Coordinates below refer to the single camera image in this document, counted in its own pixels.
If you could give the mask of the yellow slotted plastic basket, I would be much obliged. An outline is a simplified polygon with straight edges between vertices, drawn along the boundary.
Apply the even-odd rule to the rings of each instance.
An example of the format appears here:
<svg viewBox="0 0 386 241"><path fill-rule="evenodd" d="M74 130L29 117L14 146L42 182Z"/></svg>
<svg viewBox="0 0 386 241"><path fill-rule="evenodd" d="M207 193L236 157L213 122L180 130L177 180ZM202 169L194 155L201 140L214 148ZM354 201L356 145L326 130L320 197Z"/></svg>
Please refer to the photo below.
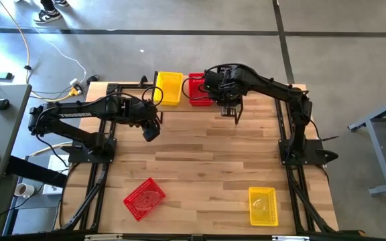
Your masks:
<svg viewBox="0 0 386 241"><path fill-rule="evenodd" d="M153 101L162 106L177 106L180 102L183 80L183 73L158 72Z"/></svg>
<svg viewBox="0 0 386 241"><path fill-rule="evenodd" d="M252 226L278 226L275 188L250 187L248 194L250 224Z"/></svg>

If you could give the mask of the red slotted plastic basket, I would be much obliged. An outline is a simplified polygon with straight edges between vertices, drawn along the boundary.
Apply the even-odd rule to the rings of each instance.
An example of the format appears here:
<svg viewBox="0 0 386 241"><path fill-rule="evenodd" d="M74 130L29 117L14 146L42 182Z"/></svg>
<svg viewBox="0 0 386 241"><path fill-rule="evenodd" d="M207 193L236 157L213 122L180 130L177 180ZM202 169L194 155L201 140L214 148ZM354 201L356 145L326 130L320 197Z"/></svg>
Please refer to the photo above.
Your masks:
<svg viewBox="0 0 386 241"><path fill-rule="evenodd" d="M211 106L213 100L209 99L208 93L203 90L203 73L189 73L188 96L192 106Z"/></svg>
<svg viewBox="0 0 386 241"><path fill-rule="evenodd" d="M126 208L136 221L141 221L156 207L166 194L152 179L146 179L140 186L132 191L124 200Z"/></svg>

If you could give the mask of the black aluminium table frame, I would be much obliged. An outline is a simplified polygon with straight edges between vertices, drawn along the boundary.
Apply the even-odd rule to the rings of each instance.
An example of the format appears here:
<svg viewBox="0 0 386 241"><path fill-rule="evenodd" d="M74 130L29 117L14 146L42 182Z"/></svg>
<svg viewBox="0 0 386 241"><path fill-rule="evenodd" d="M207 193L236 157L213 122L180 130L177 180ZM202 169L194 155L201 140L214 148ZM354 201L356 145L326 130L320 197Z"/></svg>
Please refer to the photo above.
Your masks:
<svg viewBox="0 0 386 241"><path fill-rule="evenodd" d="M239 122L221 112L159 112L160 135L97 118L80 129L115 138L111 163L80 163L68 173L55 237L122 234L125 240L271 240L308 236L310 241L355 241L334 230L310 203L303 165L283 165L278 142L294 134L290 106L250 91ZM141 221L123 200L152 178L166 197ZM250 187L276 190L279 225L252 226Z"/></svg>

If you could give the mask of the black desk support bar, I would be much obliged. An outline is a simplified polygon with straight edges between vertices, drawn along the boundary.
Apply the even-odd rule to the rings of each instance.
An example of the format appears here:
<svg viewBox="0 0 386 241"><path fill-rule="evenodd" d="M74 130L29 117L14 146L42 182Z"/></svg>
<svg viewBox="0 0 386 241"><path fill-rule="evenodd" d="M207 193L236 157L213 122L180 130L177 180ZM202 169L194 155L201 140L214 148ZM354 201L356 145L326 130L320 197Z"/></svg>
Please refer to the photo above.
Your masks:
<svg viewBox="0 0 386 241"><path fill-rule="evenodd" d="M14 156L10 156L5 173L18 175L56 187L64 187L67 180L67 175L64 175L63 171L47 169Z"/></svg>

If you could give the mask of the white cup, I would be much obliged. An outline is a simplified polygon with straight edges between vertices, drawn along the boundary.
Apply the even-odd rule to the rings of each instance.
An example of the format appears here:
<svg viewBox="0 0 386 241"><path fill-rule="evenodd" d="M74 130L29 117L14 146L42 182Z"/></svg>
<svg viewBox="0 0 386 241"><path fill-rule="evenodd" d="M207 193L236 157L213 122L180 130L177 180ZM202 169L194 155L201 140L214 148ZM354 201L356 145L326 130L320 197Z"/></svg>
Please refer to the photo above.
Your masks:
<svg viewBox="0 0 386 241"><path fill-rule="evenodd" d="M35 192L35 187L25 183L19 183L15 187L14 196L25 199L31 197Z"/></svg>

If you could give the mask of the white paper sheet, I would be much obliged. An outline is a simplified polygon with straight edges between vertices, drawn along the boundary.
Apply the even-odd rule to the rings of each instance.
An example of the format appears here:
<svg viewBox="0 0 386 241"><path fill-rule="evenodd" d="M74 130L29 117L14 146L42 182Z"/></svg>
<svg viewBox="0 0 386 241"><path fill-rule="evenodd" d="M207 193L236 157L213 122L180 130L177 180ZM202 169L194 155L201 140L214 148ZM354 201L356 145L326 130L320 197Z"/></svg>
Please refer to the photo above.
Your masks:
<svg viewBox="0 0 386 241"><path fill-rule="evenodd" d="M63 162L61 162L61 160L55 155L50 156L48 168L53 171L61 172L64 175L67 175L69 170L69 168L66 167L65 164L63 164ZM61 187L56 187L48 184L45 184L42 190L43 195L59 195L61 193Z"/></svg>

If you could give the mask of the silver metal bracket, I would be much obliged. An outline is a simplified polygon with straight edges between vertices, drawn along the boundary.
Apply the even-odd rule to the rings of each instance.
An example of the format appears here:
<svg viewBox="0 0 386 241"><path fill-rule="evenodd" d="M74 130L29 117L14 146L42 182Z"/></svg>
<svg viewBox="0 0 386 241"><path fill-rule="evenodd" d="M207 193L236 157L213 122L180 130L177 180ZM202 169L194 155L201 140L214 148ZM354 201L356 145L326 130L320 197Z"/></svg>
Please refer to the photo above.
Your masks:
<svg viewBox="0 0 386 241"><path fill-rule="evenodd" d="M86 235L84 237L84 241L115 241L115 240L122 240L123 235L122 234L90 234Z"/></svg>
<svg viewBox="0 0 386 241"><path fill-rule="evenodd" d="M272 236L272 241L310 241L308 236Z"/></svg>

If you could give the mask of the wooden shelf with metal legs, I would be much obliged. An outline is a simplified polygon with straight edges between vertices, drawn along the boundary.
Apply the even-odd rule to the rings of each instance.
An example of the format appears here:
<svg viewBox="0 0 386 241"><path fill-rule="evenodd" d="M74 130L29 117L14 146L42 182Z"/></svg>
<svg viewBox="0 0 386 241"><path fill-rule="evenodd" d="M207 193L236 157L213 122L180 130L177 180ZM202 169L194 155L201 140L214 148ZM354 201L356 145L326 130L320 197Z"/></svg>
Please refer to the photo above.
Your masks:
<svg viewBox="0 0 386 241"><path fill-rule="evenodd" d="M157 80L157 73L158 73L158 71L155 71L154 80L153 80L154 86L155 86L155 83ZM162 106L160 103L158 103L158 104L154 103L160 112L221 112L222 106L218 106L214 100L213 100L213 104L211 106L192 106L189 103L190 97L188 96L188 80L189 80L188 75L187 76L184 75L184 80L183 80L182 89L181 89L180 102L177 106ZM153 100L154 90L152 91L152 94L151 94L152 100ZM240 120L241 114L242 114L243 109L244 109L243 100L237 106L232 106L232 107L235 107L237 110L237 116L234 117L235 123L237 124Z"/></svg>

